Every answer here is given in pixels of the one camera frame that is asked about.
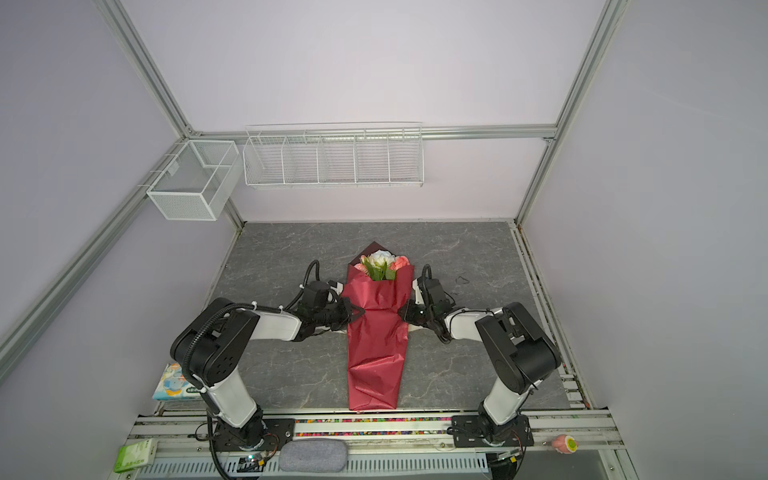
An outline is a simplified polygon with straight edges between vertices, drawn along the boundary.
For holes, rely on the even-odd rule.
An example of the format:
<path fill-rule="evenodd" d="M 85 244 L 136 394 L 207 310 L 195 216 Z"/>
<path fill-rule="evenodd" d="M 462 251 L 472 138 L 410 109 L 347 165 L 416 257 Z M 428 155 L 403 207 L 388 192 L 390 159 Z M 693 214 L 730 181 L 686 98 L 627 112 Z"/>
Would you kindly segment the single pink fake rose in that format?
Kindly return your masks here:
<path fill-rule="evenodd" d="M 397 256 L 390 265 L 390 269 L 397 271 L 410 264 L 409 259 L 406 256 Z"/>

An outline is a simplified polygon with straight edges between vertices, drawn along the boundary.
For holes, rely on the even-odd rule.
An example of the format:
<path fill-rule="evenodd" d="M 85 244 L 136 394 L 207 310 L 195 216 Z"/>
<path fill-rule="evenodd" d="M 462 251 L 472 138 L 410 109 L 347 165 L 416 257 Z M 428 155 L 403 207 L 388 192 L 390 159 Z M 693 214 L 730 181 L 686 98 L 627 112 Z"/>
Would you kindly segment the red wrapping paper sheet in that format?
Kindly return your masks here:
<path fill-rule="evenodd" d="M 396 272 L 393 280 L 374 281 L 349 262 L 343 297 L 365 309 L 347 327 L 348 406 L 353 411 L 397 407 L 408 346 L 408 324 L 398 311 L 411 299 L 414 266 Z"/>

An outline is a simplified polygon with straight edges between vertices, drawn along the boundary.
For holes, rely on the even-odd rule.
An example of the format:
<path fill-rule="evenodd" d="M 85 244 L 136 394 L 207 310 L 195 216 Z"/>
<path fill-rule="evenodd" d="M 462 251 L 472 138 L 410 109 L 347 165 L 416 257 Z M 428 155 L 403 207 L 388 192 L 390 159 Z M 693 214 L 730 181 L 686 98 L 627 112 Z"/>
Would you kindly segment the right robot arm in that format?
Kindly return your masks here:
<path fill-rule="evenodd" d="M 423 273 L 412 282 L 412 299 L 399 311 L 412 326 L 431 330 L 444 344 L 472 340 L 483 344 L 496 380 L 478 412 L 455 415 L 447 429 L 458 448 L 517 447 L 534 444 L 524 403 L 562 366 L 558 348 L 519 302 L 496 309 L 459 307 L 439 280 Z"/>

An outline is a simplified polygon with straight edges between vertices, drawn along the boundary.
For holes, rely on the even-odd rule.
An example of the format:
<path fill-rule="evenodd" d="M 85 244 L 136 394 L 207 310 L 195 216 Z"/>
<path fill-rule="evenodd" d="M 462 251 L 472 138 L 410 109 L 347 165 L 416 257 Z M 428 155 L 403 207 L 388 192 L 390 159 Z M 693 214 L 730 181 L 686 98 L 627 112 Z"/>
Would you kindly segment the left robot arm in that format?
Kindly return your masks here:
<path fill-rule="evenodd" d="M 286 306 L 218 297 L 176 337 L 170 356 L 205 403 L 213 444 L 228 441 L 245 451 L 261 447 L 270 432 L 239 371 L 246 348 L 256 340 L 301 342 L 346 329 L 365 309 L 342 292 L 341 283 L 314 280 L 304 282 Z"/>

